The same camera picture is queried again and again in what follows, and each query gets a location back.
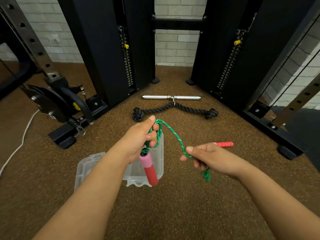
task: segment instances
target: forearm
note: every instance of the forearm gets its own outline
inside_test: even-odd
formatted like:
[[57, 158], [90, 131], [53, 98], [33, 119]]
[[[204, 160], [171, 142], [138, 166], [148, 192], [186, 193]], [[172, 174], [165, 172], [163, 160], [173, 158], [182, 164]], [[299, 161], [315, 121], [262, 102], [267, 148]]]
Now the forearm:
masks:
[[34, 239], [103, 239], [127, 160], [111, 149]]
[[238, 176], [277, 239], [318, 239], [320, 219], [274, 182], [250, 165]]

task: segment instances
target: white cable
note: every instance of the white cable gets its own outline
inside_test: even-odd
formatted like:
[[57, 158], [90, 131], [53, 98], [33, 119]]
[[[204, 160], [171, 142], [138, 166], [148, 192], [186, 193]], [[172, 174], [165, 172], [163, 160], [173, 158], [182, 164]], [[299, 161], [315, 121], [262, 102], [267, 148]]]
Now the white cable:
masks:
[[8, 158], [8, 160], [5, 162], [5, 164], [2, 166], [1, 170], [0, 170], [0, 177], [2, 174], [2, 171], [5, 169], [6, 165], [9, 163], [10, 159], [13, 157], [13, 155], [22, 147], [23, 143], [24, 143], [24, 137], [26, 136], [26, 132], [31, 124], [31, 121], [33, 120], [33, 117], [36, 115], [36, 113], [38, 113], [39, 110], [37, 110], [37, 112], [35, 112], [32, 116], [31, 119], [29, 120], [28, 125], [26, 126], [26, 129], [24, 130], [23, 136], [22, 136], [22, 143], [21, 145], [19, 145], [19, 147], [11, 154], [11, 156]]

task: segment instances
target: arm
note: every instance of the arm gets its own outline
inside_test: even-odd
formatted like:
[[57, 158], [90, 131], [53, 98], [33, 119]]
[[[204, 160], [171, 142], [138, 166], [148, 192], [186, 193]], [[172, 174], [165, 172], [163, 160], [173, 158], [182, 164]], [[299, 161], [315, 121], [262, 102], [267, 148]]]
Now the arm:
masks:
[[103, 239], [129, 163], [140, 154], [145, 141], [157, 142], [155, 117], [131, 127], [97, 163], [78, 190], [35, 235], [34, 240]]
[[192, 162], [202, 171], [209, 166], [238, 180], [276, 239], [319, 239], [320, 218], [247, 161], [213, 143], [189, 146], [186, 151], [195, 157]]

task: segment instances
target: green rope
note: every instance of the green rope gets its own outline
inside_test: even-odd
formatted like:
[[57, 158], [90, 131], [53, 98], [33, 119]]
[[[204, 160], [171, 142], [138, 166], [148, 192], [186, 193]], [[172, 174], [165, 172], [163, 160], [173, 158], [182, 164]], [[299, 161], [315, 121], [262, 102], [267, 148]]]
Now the green rope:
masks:
[[[183, 146], [183, 143], [182, 143], [180, 137], [178, 136], [178, 134], [177, 134], [166, 122], [164, 122], [163, 120], [160, 120], [160, 119], [156, 119], [154, 123], [159, 125], [159, 129], [158, 129], [158, 131], [157, 131], [157, 144], [156, 144], [154, 147], [157, 147], [157, 146], [159, 145], [159, 140], [160, 140], [160, 137], [161, 137], [161, 134], [162, 134], [162, 124], [164, 124], [166, 127], [169, 128], [169, 130], [176, 136], [176, 138], [177, 138], [178, 141], [180, 142], [180, 145], [181, 145], [181, 148], [182, 148], [182, 151], [183, 151], [184, 155], [185, 155], [186, 157], [190, 157], [190, 158], [193, 157], [193, 156], [190, 156], [190, 155], [188, 155], [188, 154], [186, 153], [186, 150], [184, 149], [184, 146]], [[150, 141], [146, 141], [146, 142], [144, 143], [144, 144], [146, 145], [146, 148], [143, 148], [143, 149], [141, 150], [141, 155], [142, 155], [142, 156], [145, 156], [145, 155], [148, 153], [149, 148], [150, 148], [149, 143], [150, 143]], [[210, 181], [209, 168], [207, 168], [205, 171], [201, 172], [201, 175], [202, 175], [202, 177], [203, 177], [207, 182]]]

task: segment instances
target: cable machine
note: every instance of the cable machine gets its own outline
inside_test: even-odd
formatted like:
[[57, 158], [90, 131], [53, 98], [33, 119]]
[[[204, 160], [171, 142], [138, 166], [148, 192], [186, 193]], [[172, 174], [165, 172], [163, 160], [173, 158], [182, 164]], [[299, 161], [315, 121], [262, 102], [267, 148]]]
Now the cable machine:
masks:
[[[281, 128], [319, 87], [294, 109], [274, 121], [264, 118], [270, 107], [258, 101], [281, 61], [320, 8], [320, 0], [207, 0], [202, 20], [156, 18], [154, 0], [58, 0], [78, 45], [97, 94], [83, 101], [81, 84], [70, 87], [54, 68], [45, 49], [15, 0], [0, 0], [1, 42], [24, 67], [0, 85], [0, 98], [34, 73], [45, 74], [50, 88], [21, 89], [41, 112], [64, 123], [49, 134], [68, 148], [77, 133], [150, 83], [155, 77], [155, 30], [199, 30], [200, 38], [189, 85], [226, 104], [274, 139], [287, 158], [301, 155], [306, 145]], [[78, 110], [83, 116], [76, 118]]]

